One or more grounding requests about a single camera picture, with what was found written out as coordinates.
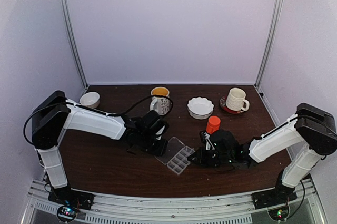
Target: red saucer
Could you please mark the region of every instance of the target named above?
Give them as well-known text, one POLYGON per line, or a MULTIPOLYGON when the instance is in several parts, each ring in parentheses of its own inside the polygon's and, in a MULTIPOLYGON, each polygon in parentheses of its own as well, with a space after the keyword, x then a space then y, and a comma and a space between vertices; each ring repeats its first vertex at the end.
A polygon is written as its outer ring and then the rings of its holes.
POLYGON ((219 100, 220 107, 221 107, 224 111, 226 111, 226 112, 228 112, 228 113, 230 113, 230 114, 242 114, 242 113, 244 113, 244 111, 242 111, 242 110, 240 110, 240 111, 233 111, 233 110, 229 109, 229 108, 226 106, 226 99, 227 99, 226 96, 222 96, 222 97, 220 98, 220 100, 219 100))

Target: robotic arm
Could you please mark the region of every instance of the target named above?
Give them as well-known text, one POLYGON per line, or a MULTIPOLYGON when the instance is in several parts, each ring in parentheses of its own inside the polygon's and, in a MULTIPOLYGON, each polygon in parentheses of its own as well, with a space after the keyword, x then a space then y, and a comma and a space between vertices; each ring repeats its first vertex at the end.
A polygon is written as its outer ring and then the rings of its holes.
POLYGON ((243 145, 229 131, 218 130, 211 135, 202 131, 200 136, 206 146, 189 156, 189 161, 204 167, 230 164, 237 169, 256 166, 275 153, 304 142, 296 158, 279 174, 276 187, 253 194, 256 209, 296 199, 296 185, 320 159, 337 149, 334 117, 306 103, 300 104, 297 112, 279 127, 243 145))
POLYGON ((111 114, 87 108, 55 91, 33 112, 32 144, 47 172, 53 193, 49 200, 90 209, 93 195, 71 189, 58 149, 58 138, 63 129, 75 129, 104 135, 137 145, 144 152, 163 155, 167 141, 162 134, 169 127, 155 111, 142 118, 129 118, 125 114, 111 114))

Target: ventilation grille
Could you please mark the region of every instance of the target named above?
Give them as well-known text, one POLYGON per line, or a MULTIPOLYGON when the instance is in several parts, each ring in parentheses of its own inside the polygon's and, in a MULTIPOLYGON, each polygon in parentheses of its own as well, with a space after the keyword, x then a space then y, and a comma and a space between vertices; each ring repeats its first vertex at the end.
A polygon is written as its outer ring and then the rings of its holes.
POLYGON ((35 208, 49 213, 56 213, 57 211, 57 207, 39 201, 36 203, 35 208))
MULTIPOLYGON (((151 224, 151 223, 158 223, 158 222, 135 222, 135 221, 127 221, 127 220, 116 220, 115 218, 109 217, 97 217, 97 216, 90 216, 86 215, 85 218, 86 223, 90 224, 151 224)), ((225 218, 223 220, 218 221, 207 221, 207 222, 176 222, 176 223, 186 223, 186 224, 252 224, 252 217, 251 215, 244 215, 240 217, 232 217, 232 218, 225 218)))

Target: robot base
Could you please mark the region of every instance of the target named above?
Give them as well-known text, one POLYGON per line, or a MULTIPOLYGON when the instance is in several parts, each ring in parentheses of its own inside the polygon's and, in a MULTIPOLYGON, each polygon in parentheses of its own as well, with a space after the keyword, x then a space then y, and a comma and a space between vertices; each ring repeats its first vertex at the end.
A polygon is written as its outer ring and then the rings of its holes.
POLYGON ((279 204, 285 204, 288 201, 297 199, 295 192, 288 194, 286 197, 280 197, 280 194, 276 193, 275 189, 268 191, 260 191, 252 194, 253 203, 255 209, 274 207, 279 204))
MULTIPOLYGON (((79 208, 83 210, 91 210, 91 206, 94 201, 94 195, 87 192, 81 192, 81 191, 74 191, 72 190, 74 198, 76 200, 70 202, 70 206, 77 209, 78 203, 80 203, 79 208)), ((58 204, 64 204, 64 202, 60 201, 54 193, 50 193, 48 196, 48 200, 51 202, 55 202, 58 204)))

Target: mug handle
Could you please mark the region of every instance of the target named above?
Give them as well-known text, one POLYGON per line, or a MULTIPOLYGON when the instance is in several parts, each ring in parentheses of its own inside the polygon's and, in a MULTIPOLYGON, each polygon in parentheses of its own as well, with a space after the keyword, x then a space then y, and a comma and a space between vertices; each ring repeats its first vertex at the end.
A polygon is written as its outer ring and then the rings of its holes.
POLYGON ((155 110, 156 112, 159 112, 159 110, 155 108, 155 105, 156 105, 157 102, 158 102, 158 99, 152 100, 152 102, 150 104, 150 111, 155 110))
POLYGON ((241 107, 241 110, 246 112, 249 109, 249 101, 244 99, 243 102, 246 104, 246 107, 241 107))

